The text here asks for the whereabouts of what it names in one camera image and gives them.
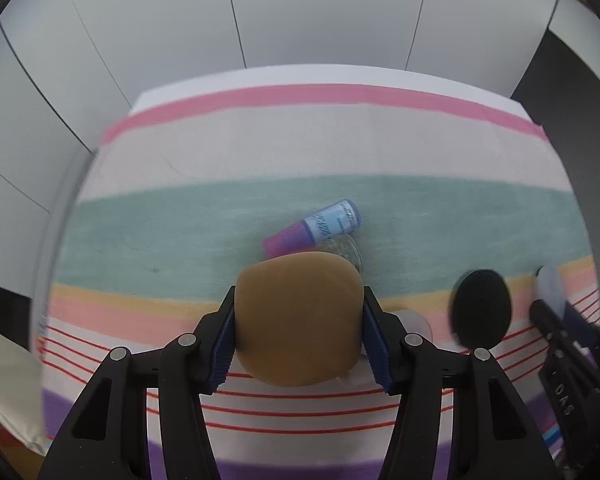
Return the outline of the white small table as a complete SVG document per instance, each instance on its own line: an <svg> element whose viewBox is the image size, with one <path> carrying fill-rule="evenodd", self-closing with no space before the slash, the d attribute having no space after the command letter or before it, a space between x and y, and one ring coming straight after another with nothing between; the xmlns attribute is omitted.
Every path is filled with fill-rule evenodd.
<svg viewBox="0 0 600 480"><path fill-rule="evenodd" d="M524 119L529 117L520 103L470 84L408 70L343 64L263 66L189 78L142 92L129 114L192 96L283 84L364 84L415 90L477 103Z"/></svg>

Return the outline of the cream padded chair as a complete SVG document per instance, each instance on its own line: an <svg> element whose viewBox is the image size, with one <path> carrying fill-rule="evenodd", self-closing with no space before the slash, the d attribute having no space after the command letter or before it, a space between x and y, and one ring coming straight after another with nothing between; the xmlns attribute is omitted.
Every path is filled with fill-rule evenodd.
<svg viewBox="0 0 600 480"><path fill-rule="evenodd" d="M1 334L0 424L30 451L46 455L50 440L43 424L41 363Z"/></svg>

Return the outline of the clear contact lens case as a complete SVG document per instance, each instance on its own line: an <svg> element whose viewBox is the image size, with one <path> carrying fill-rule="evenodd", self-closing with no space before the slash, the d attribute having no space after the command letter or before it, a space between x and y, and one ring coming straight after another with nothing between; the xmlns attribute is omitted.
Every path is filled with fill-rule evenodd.
<svg viewBox="0 0 600 480"><path fill-rule="evenodd" d="M412 310L396 310L392 312L402 323L404 330L407 333L419 334L428 341L434 341L432 339L432 329L427 319L418 312Z"/></svg>

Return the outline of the tan makeup sponge puff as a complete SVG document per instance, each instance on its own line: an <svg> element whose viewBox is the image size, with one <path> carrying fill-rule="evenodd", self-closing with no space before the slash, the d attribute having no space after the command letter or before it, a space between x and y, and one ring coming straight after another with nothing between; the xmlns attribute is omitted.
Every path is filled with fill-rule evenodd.
<svg viewBox="0 0 600 480"><path fill-rule="evenodd" d="M240 365L266 384L328 382L361 356L364 285L345 258L297 252L240 272L235 284Z"/></svg>

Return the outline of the black powder puff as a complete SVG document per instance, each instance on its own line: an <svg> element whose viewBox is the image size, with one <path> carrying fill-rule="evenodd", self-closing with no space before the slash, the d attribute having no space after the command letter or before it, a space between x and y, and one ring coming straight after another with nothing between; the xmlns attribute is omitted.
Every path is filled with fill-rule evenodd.
<svg viewBox="0 0 600 480"><path fill-rule="evenodd" d="M458 282L451 301L452 332L470 350L491 350L506 335L513 303L504 278L489 269L472 271Z"/></svg>

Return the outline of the purple blue small tube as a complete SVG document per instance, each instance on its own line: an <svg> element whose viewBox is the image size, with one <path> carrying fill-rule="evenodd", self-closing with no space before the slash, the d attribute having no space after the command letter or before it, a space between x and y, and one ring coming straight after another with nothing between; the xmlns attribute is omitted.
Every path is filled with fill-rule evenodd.
<svg viewBox="0 0 600 480"><path fill-rule="evenodd" d="M263 241L268 258L305 252L334 237L351 234L362 224L358 207L352 200L340 200L303 219Z"/></svg>

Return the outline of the striped colourful towel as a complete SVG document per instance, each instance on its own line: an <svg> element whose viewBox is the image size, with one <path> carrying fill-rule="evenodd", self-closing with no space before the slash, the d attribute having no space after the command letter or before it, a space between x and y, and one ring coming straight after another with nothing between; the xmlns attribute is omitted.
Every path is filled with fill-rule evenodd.
<svg viewBox="0 0 600 480"><path fill-rule="evenodd" d="M478 266L513 289L498 359L562 443L540 385L545 353L524 305L537 266L596 299L588 232L543 130L504 110L360 84L290 84L195 96L135 113L100 147L50 291L43 417L55 437L97 362L153 349L215 308L262 242L348 198L363 275L383 307L411 309L452 348L445 304Z"/></svg>

